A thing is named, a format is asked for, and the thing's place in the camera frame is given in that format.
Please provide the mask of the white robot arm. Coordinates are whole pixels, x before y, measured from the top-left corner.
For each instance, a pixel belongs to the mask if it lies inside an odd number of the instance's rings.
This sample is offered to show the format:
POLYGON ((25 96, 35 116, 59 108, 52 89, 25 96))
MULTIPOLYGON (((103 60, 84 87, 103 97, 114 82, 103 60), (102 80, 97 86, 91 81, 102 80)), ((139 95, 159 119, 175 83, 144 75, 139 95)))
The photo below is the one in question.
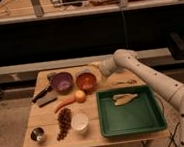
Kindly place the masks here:
POLYGON ((144 81, 156 93, 160 94, 171 106, 179 111, 180 118, 180 145, 184 147, 184 84, 155 69, 144 65, 137 59, 137 54, 130 49, 116 50, 110 58, 102 61, 91 62, 102 74, 102 78, 108 78, 116 70, 124 68, 133 72, 144 81))

